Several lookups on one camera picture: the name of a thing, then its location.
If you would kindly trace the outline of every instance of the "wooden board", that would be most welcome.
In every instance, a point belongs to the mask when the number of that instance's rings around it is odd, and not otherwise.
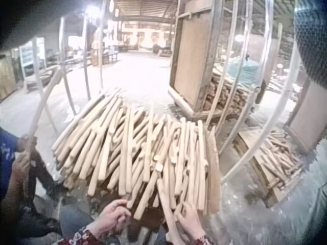
[[[208,213],[217,213],[220,210],[221,186],[220,186],[220,168],[217,143],[215,134],[205,129],[206,153],[208,160],[208,191],[207,191],[207,211]]]
[[[193,109],[203,75],[210,20],[210,13],[183,20],[174,88]]]
[[[261,130],[250,130],[239,132],[235,138],[235,149],[239,153],[240,156],[244,155],[244,153],[254,144],[255,140],[260,135]],[[275,187],[271,190],[267,188],[267,185],[275,179],[275,177],[265,168],[262,168],[261,164],[263,163],[262,155],[264,153],[259,149],[254,157],[250,160],[250,164],[257,174],[262,187],[265,191],[265,199],[264,202],[267,207],[272,207],[274,204],[282,201],[287,194],[294,188],[294,186],[298,183],[299,178],[295,178],[284,190],[280,190]]]
[[[212,0],[190,0],[185,5],[185,12],[211,7]]]
[[[0,59],[0,99],[4,99],[17,88],[9,58]]]

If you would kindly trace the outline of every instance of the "blue sleeve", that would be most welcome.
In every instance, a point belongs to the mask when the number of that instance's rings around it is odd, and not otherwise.
[[[1,146],[5,144],[5,147],[9,147],[14,152],[17,150],[17,141],[18,137],[8,133],[6,130],[0,128],[0,136],[1,136]]]
[[[0,196],[1,200],[5,197],[9,180],[11,177],[12,164],[15,160],[18,138],[0,128],[0,148],[1,148],[1,176],[0,176]]]

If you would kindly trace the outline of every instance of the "human hand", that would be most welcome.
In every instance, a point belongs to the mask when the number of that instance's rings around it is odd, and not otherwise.
[[[21,153],[12,164],[13,178],[22,183],[29,172],[30,166],[30,154],[27,152]]]
[[[24,134],[17,142],[17,151],[18,152],[23,152],[26,149],[26,145],[27,145],[27,141],[29,139],[28,134]],[[36,146],[36,140],[37,138],[35,136],[33,136],[32,139],[32,144],[31,144],[31,148],[35,148]]]
[[[126,200],[114,200],[108,204],[98,219],[89,224],[86,228],[96,237],[99,238],[105,233],[112,234],[117,228],[122,229],[126,225],[126,220],[131,213],[121,205],[125,205]]]
[[[202,228],[198,212],[195,205],[184,203],[184,216],[178,214],[178,219],[183,230],[191,238],[191,240],[197,240],[205,235],[205,231]]]

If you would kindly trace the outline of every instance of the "pile of wooden sticks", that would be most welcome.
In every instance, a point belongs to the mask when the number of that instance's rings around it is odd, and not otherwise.
[[[218,74],[214,74],[212,80],[209,83],[206,98],[203,104],[203,109],[205,111],[208,111],[211,108],[211,105],[213,103],[219,85],[219,81],[220,81],[220,76],[218,76]],[[221,95],[217,103],[217,109],[222,110],[225,107],[232,84],[233,81],[225,79],[223,90],[221,92]],[[235,97],[230,106],[228,115],[241,114],[241,111],[246,103],[247,96],[248,96],[248,90],[239,85],[236,89]]]
[[[284,189],[293,180],[299,178],[302,172],[300,160],[293,155],[290,146],[283,135],[277,131],[272,131],[261,147],[261,156],[265,168],[275,178],[268,184],[268,189],[278,187]]]
[[[208,135],[214,134],[204,129],[202,121],[197,125],[185,118],[176,121],[170,115],[156,115],[153,105],[147,112],[125,105],[117,92],[101,93],[68,125],[52,150],[67,188],[86,180],[87,193],[93,196],[106,181],[108,190],[128,200],[128,208],[137,207],[135,219],[141,219],[147,206],[159,207],[159,201],[165,216],[171,210],[180,212],[185,200],[206,213],[208,162],[218,161],[206,145]],[[213,163],[219,179],[217,167]],[[219,183],[215,185],[211,191],[219,198]],[[219,200],[212,202],[219,209]]]

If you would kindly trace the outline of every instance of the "red patterned clothing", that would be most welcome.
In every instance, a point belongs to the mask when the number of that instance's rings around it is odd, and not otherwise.
[[[204,235],[195,241],[195,245],[214,245],[207,235]]]
[[[101,241],[97,240],[93,234],[85,228],[80,229],[75,233],[72,239],[66,238],[58,241],[55,245],[96,245],[102,244]]]

